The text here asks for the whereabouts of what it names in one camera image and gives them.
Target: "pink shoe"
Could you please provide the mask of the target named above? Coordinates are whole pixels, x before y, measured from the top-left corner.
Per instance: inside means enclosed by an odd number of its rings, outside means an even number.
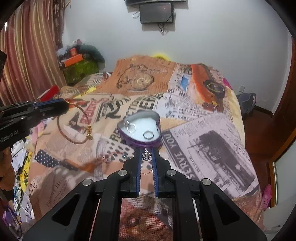
[[[264,193],[263,193],[263,210],[265,211],[268,207],[269,207],[269,202],[272,198],[271,195],[271,185],[268,184],[265,189],[264,189]]]

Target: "ring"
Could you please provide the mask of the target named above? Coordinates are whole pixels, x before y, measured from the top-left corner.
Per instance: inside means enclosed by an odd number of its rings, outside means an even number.
[[[152,131],[145,131],[143,137],[147,140],[151,140],[154,137],[154,134]]]
[[[128,121],[126,121],[124,125],[126,126],[126,129],[129,133],[133,133],[136,131],[136,125],[134,123],[129,123]]]

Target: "thin bracelet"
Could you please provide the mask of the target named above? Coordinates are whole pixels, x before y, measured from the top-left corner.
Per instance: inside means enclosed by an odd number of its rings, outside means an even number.
[[[73,141],[73,140],[71,140],[69,137],[67,137],[67,136],[63,133],[63,131],[62,131],[60,125],[59,125],[59,116],[58,116],[58,117],[57,117],[57,127],[58,127],[60,133],[62,134],[62,136],[63,136],[66,140],[68,140],[69,142],[72,142],[72,143],[77,144],[77,145],[84,144],[85,142],[87,142],[87,140],[92,140],[93,137],[91,136],[91,125],[90,125],[90,122],[89,122],[89,117],[87,116],[87,114],[85,113],[85,111],[84,111],[80,106],[78,106],[78,105],[76,105],[76,104],[74,104],[74,103],[71,103],[69,99],[67,99],[66,102],[67,102],[68,104],[72,104],[72,105],[74,105],[75,107],[77,107],[78,109],[80,109],[80,110],[83,112],[85,118],[87,119],[87,123],[88,123],[88,124],[87,124],[87,136],[86,136],[86,138],[85,138],[84,141],[80,141],[80,142],[78,142],[78,141]]]

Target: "bed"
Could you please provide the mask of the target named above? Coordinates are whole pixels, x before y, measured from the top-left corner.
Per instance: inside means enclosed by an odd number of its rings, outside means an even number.
[[[120,139],[117,123],[139,110],[154,110],[161,117],[160,155],[173,169],[195,180],[210,178],[264,228],[262,194],[245,150],[239,103],[214,68],[133,56],[119,60],[112,74],[93,74],[75,87],[63,87],[60,97],[84,109],[93,139],[83,145],[67,141],[57,119],[39,129],[26,192],[34,212],[28,223],[42,218],[82,180],[105,179],[120,170],[133,149]],[[76,140],[85,138],[86,123],[75,107],[59,119]],[[119,239],[172,240],[171,205],[170,199],[154,197],[152,165],[143,161],[140,196],[122,201]]]

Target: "round metal bolt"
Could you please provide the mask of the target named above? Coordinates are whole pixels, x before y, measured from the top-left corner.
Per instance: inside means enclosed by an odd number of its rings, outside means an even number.
[[[205,178],[205,179],[202,181],[202,183],[203,183],[204,185],[206,185],[206,186],[209,186],[209,185],[212,184],[212,181],[211,181],[210,179]]]
[[[168,170],[167,171],[167,174],[169,175],[169,176],[174,176],[174,175],[176,175],[176,171],[175,170]]]
[[[118,171],[118,175],[120,175],[122,177],[125,176],[127,173],[128,172],[126,170],[120,170],[120,171]]]
[[[89,185],[91,185],[91,180],[90,179],[84,179],[83,182],[82,182],[82,184],[84,186],[89,186]]]

